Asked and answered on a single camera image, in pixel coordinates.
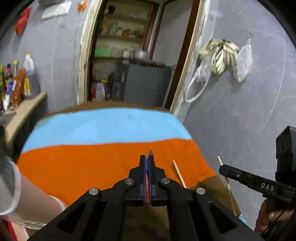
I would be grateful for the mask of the person's right hand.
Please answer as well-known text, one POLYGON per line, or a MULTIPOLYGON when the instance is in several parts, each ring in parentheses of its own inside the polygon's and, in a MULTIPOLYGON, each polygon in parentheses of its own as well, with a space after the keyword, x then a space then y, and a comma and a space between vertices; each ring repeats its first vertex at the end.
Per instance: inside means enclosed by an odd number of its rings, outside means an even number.
POLYGON ((269 223, 277 223, 286 225, 291 219, 294 210, 276 210, 275 204, 268 199, 262 202, 260 211, 258 213, 258 218, 255 223, 254 231, 261 235, 264 231, 269 228, 269 223))

